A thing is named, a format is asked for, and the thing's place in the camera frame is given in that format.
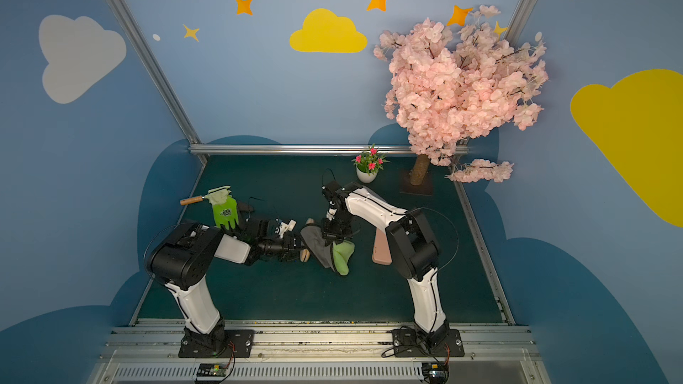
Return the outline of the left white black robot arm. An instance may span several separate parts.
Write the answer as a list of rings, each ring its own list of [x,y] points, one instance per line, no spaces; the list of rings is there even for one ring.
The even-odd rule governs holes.
[[[146,261],[146,268],[172,293],[185,319],[187,346],[211,353],[224,346],[224,324],[213,304],[206,274],[215,258],[251,266],[263,257],[302,261],[311,257],[296,222],[249,219],[234,229],[184,222],[173,229]]]

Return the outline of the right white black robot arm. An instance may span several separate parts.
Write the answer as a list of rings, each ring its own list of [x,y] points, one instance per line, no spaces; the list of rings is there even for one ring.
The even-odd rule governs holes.
[[[322,222],[322,238],[339,244],[351,239],[351,222],[359,217],[387,238],[392,264],[407,279],[414,302],[414,323],[429,347],[449,334],[442,309],[437,274],[439,243],[425,215],[389,204],[375,192],[355,182],[343,187],[331,181],[322,187],[328,210]]]

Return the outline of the grey green microfibre cloth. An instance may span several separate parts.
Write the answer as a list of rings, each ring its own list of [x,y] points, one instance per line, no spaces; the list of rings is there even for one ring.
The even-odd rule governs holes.
[[[348,275],[349,260],[355,252],[355,245],[352,241],[327,241],[323,238],[321,227],[316,224],[306,225],[301,230],[301,237],[304,245],[307,245],[324,268],[330,268],[342,277]]]

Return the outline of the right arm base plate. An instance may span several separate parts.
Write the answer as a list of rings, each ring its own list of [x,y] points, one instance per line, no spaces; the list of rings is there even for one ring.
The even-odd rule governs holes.
[[[465,348],[461,334],[449,329],[439,342],[431,341],[422,331],[402,326],[391,331],[391,357],[464,357]]]

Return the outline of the beige cork eyeglass case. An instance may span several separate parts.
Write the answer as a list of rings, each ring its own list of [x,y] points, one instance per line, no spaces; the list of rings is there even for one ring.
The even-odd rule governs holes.
[[[308,220],[306,220],[307,225],[311,225],[314,223],[315,223],[315,220],[313,220],[313,218],[309,218]],[[302,247],[302,250],[300,250],[300,261],[301,262],[307,262],[310,258],[311,258],[311,251],[309,250],[307,245],[304,245]]]

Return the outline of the pink eyeglass case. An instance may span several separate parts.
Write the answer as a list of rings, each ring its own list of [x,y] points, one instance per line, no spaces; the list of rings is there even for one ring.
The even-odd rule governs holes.
[[[389,242],[385,232],[381,229],[375,231],[372,261],[383,266],[389,266],[392,263]]]

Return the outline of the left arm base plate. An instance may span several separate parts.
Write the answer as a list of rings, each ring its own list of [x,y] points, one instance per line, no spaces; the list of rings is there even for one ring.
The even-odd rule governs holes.
[[[249,358],[254,330],[218,328],[209,334],[184,330],[179,358]]]

